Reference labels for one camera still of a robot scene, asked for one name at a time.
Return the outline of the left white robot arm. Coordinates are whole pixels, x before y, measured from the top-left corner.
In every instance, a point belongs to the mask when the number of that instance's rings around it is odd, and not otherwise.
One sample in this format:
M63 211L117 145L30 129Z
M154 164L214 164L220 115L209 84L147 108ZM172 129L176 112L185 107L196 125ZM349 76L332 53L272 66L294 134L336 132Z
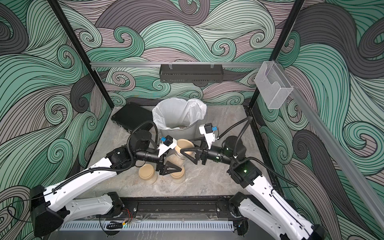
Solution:
M44 187L38 185L30 190L30 216L35 237L44 237L62 224L89 216L118 217L124 204L116 192L100 197L78 199L77 197L95 185L133 168L136 161L157 164L160 175L177 173L181 167L164 161L159 150L148 149L129 154L126 146L109 152L104 158L66 180Z

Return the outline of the clear plastic rice jar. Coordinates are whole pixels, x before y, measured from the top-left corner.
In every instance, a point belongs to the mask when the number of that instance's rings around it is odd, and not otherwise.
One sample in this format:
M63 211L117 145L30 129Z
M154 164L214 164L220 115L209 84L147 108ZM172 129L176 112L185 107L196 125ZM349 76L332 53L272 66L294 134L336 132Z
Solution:
M187 161L187 158L179 152L171 150L166 157L166 161L171 162L178 167L183 167Z

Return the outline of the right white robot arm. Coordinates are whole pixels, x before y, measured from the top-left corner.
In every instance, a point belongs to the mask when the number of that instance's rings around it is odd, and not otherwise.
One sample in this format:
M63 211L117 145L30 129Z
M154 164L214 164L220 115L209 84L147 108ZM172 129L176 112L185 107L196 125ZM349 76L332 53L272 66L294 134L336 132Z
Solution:
M181 149L181 154L197 164L200 160L212 160L228 164L228 173L235 183L241 185L256 198L260 208L249 197L237 193L230 199L233 215L240 215L254 222L276 240L324 240L328 235L321 225L315 225L301 216L274 189L272 184L254 165L256 158L240 159L227 148L212 146Z

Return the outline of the beige jar lid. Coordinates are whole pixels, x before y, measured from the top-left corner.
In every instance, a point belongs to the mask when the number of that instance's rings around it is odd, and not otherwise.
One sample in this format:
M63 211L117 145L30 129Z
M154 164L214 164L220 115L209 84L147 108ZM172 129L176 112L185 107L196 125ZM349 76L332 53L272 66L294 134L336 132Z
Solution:
M194 148L195 145L186 139L179 139L177 140L177 145L175 147L176 154L183 158L184 156L181 154L181 149L188 149L188 148Z

